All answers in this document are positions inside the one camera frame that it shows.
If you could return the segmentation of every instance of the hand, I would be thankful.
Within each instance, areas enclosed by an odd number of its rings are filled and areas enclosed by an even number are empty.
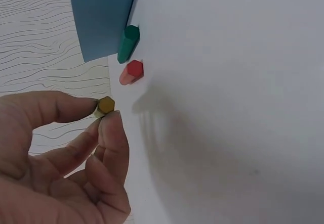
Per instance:
[[[129,148],[118,112],[96,120],[64,148],[28,155],[33,129],[82,119],[95,107],[93,99],[61,92],[0,98],[0,223],[122,224],[126,220]],[[84,170],[64,177],[86,159]]]

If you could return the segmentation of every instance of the hexagonal crayon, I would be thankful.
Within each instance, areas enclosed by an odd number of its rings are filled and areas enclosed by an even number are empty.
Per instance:
[[[115,101],[110,97],[104,97],[98,101],[97,107],[93,114],[95,117],[101,118],[111,111],[114,111],[114,109]]]
[[[133,84],[144,76],[143,63],[137,60],[130,62],[119,77],[121,85]]]

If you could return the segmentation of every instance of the wavy line pattern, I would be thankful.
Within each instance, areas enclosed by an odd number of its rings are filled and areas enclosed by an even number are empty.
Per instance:
[[[109,96],[108,60],[83,62],[70,0],[0,0],[0,96],[40,90]],[[30,154],[66,145],[94,120],[36,129]]]

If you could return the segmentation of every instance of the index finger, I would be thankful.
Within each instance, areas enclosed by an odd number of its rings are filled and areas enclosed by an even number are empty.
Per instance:
[[[129,145],[119,112],[111,112],[101,120],[98,144],[96,157],[123,185],[128,171]]]
[[[66,123],[82,119],[90,115],[97,105],[95,99],[76,98],[59,91],[7,95],[0,98],[0,103],[8,111],[26,116],[32,129],[52,122]]]

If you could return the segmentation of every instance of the white surface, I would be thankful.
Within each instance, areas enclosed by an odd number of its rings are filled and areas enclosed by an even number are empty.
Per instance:
[[[110,95],[107,58],[84,63],[70,0],[0,0],[0,95],[59,90]],[[62,147],[94,117],[34,132],[31,154]]]
[[[323,223],[324,0],[138,0],[109,58],[136,223]]]

